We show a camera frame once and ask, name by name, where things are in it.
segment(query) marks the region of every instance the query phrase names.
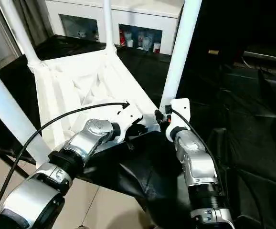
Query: shelf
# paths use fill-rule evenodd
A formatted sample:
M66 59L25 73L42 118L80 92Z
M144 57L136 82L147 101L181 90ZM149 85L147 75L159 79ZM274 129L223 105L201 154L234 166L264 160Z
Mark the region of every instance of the shelf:
M72 4L103 7L103 0L50 0ZM184 0L111 0L113 10L178 18Z

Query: black cable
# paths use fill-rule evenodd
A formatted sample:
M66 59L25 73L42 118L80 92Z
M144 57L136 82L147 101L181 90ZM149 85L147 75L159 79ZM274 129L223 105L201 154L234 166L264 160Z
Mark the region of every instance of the black cable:
M213 163L214 163L214 167L215 167L215 170L217 171L217 176L218 176L218 180L219 180L219 183L220 185L222 185L222 180L221 180L221 175L219 173L219 168L216 164L216 161L215 159L219 159L221 160L219 157L214 157L214 155L212 154L212 152L210 151L209 147L206 145L206 143L204 142L204 140L201 138L201 136L199 136L199 134L196 132L196 130L192 127L192 125L188 122L187 119L185 119L180 113L178 113L177 111L175 110L171 110L173 113L175 113L179 118L181 118L191 129L191 131L197 136L197 138L203 143L203 145L205 146L205 149L206 151L209 153L209 155L211 156L212 160L213 160ZM247 182L247 180L242 176L242 174L240 174L239 170L237 169L236 166L230 166L230 168L233 168L236 170L237 172L237 175L242 179L242 181L245 183L246 187L248 188L249 192L251 193L253 199L254 199L254 202L256 204L256 207L257 207L257 211L258 211L258 214L259 214L259 217L260 217L260 224L261 224L261 227L263 229L266 229L266 226L265 226L265 221L264 221L264 217L263 217L263 214L262 214L262 211L261 211L261 205L260 205L260 202L257 198L257 195L256 193L254 192L254 190L252 189L252 187L249 185L249 183Z
M23 145L23 147L21 148L21 150L19 151L19 153L17 154L16 156L16 159L14 161L14 164L12 166L12 168L10 169L4 183L3 183L3 186L0 190L0 201L3 197L3 194L10 182L10 179L11 179L11 176L12 174L14 173L14 170L20 160L20 157L21 155L23 154L23 152L25 151L25 149L27 148L27 146L31 143L31 141L44 129L46 128L47 126L51 125L52 123L60 120L61 118L64 118L68 115L71 115L71 114L74 114L74 113L77 113L77 112L80 112L80 111L85 111L85 110L89 110L89 109L93 109L93 108L97 108L97 107L102 107L102 106L111 106L111 105L121 105L123 107L127 106L128 103L106 103L106 104L98 104L98 105L93 105L93 106L88 106L88 107L83 107L83 108L80 108L80 109L76 109L76 110L73 110L73 111L70 111L70 112L67 112L65 114L62 114L61 116L58 116L54 119L52 119L51 121L47 122L45 125L43 125L40 129L38 129L36 132L34 132L34 134L32 134L32 136L28 139L28 141Z
M193 128L193 126L188 122L187 119L184 118L184 116L182 116L180 113L178 113L177 111L171 109L171 111L173 113L175 113L179 118L181 118L187 125L188 127L190 127L191 131L197 136L197 138L201 141L201 143L205 146L205 149L206 149L206 152L210 155L210 157L212 158L212 161L213 161L213 164L214 164L214 168L215 168L215 171L216 171L216 174L217 174L217 177L218 177L218 181L219 181L219 184L222 186L222 179L221 179L221 175L219 173L219 167L218 165L216 164L216 161L215 161L215 157L213 156L211 150L209 149L209 147L207 146L207 144L204 142L204 140L201 138L201 136L196 132L196 130Z

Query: black cloth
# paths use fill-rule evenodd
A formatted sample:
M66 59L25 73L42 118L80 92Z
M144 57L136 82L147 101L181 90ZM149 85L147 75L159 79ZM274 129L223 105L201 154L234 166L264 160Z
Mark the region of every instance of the black cloth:
M45 60L104 47L55 36L41 44L37 54ZM117 54L158 106L170 57L126 48L118 48ZM0 77L39 128L34 76L26 64L20 57L3 68ZM260 205L266 228L276 229L276 75L210 69L207 63L195 69L187 63L177 97L190 99L191 124L217 158L236 228L260 228ZM123 143L96 154L79 178L136 197L163 228L191 228L188 193L173 144L159 132L131 144L134 150ZM0 121L0 149L19 147Z

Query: white pipe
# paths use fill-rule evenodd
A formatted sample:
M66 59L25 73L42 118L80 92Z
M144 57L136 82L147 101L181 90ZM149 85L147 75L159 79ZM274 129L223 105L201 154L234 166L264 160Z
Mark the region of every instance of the white pipe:
M202 0L185 0L159 107L163 113L165 113L165 105L169 105L176 97L201 4Z
M28 59L28 65L34 66L39 64L41 61L37 57L34 48L30 42L28 34L25 31L22 21L16 11L13 0L0 0L1 6L8 19L9 24L14 32L16 39L22 47L24 54Z
M25 144L29 137L36 131L33 124L21 110L1 80L0 119L22 145ZM37 135L28 145L27 151L35 159L37 167L49 161L48 155L51 152L50 148L40 135Z
M106 50L116 52L117 49L113 40L113 24L110 0L104 0L104 21L106 30Z

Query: silver metal housing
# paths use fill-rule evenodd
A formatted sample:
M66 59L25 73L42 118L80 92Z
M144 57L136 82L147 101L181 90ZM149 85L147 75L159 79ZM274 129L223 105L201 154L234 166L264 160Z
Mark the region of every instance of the silver metal housing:
M191 211L191 218L201 216L204 223L227 223L235 229L228 208L201 208Z
M64 145L64 149L72 150L78 154L85 165L96 148L107 142L112 137L113 132L114 129L110 121L90 119L86 122L83 130Z
M176 134L175 149L188 187L218 183L212 158L191 130L182 130Z
M63 180L66 180L66 182L68 182L69 188L72 185L72 179L69 174L57 165L48 162L43 163L42 166L40 166L34 173L32 173L30 178L39 173L45 174L47 177L58 184L61 184Z
M10 193L2 206L2 211L9 209L20 215L29 223L28 229L30 229L58 193L57 190L39 180L28 179Z

